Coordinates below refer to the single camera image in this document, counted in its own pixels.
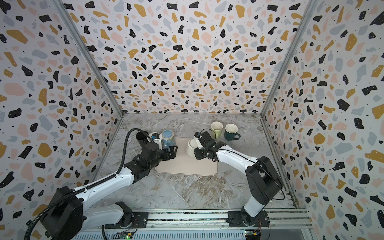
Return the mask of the grey mug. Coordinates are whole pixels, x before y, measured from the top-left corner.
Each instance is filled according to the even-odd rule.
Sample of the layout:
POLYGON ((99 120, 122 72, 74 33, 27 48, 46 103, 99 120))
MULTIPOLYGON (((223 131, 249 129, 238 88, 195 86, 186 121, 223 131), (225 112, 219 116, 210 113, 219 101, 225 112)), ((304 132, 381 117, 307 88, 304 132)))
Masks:
POLYGON ((151 137, 152 140, 159 140, 160 139, 160 134, 156 133, 156 132, 150 133, 149 136, 151 137))

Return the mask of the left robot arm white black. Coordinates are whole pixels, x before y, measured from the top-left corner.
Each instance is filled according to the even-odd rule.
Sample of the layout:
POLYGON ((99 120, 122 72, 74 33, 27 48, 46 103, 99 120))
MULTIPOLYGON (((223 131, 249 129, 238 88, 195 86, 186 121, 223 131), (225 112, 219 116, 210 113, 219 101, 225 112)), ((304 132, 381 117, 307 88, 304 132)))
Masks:
POLYGON ((110 174, 82 188, 58 189, 41 223, 54 240, 71 240, 81 231, 101 225, 129 225, 133 217, 132 210, 122 202, 93 211, 90 207, 113 192, 148 176, 160 162, 175 159, 177 151, 178 146, 160 149, 157 143, 146 143, 142 152, 124 164, 119 173, 110 174))

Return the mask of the white cream mug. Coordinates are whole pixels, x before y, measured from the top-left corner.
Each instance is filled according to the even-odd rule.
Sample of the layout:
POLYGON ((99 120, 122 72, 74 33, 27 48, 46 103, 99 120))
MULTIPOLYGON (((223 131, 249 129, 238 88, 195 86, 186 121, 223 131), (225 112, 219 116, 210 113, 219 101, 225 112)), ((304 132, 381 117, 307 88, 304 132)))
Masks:
POLYGON ((189 157, 194 158, 195 157, 195 152, 194 150, 198 148, 198 144, 195 139, 191 139, 188 141, 186 153, 189 157))

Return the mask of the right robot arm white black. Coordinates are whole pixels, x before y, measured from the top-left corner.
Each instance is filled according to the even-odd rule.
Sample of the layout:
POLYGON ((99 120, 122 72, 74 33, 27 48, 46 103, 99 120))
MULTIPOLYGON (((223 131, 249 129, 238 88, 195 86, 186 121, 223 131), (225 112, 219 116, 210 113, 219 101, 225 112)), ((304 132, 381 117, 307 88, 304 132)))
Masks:
POLYGON ((241 208, 240 215, 230 218, 229 222, 248 227, 258 225, 260 212, 283 190, 282 180, 270 159, 250 157, 235 151, 223 142, 216 142, 208 132, 196 132, 194 139, 198 145, 194 149, 198 161, 207 158, 225 163, 247 178, 251 197, 241 208))

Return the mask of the light green mug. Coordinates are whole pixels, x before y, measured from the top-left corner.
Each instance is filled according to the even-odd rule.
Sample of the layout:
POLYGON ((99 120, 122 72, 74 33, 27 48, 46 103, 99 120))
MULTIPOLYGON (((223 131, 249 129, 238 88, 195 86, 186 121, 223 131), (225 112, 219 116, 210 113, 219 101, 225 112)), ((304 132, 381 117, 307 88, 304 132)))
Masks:
POLYGON ((215 121, 211 123, 211 130, 215 133, 216 139, 218 139, 221 136, 223 128, 224 126, 221 122, 215 121))

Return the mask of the black mug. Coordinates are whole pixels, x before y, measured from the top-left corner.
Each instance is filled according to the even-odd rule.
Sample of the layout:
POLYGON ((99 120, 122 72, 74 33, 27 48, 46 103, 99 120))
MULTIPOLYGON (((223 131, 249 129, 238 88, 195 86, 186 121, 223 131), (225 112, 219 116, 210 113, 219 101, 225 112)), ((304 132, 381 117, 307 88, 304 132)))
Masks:
POLYGON ((141 148, 143 148, 147 143, 150 142, 147 135, 148 135, 147 131, 138 132, 136 134, 136 140, 138 141, 141 148))

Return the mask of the dark green faceted mug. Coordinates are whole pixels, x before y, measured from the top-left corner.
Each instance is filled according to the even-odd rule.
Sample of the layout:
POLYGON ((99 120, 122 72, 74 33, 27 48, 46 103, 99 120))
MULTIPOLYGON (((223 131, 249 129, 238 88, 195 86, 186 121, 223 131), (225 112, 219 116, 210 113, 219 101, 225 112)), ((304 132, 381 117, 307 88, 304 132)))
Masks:
POLYGON ((225 139, 227 141, 239 140, 241 135, 238 132, 238 127, 235 124, 227 124, 225 127, 225 139))

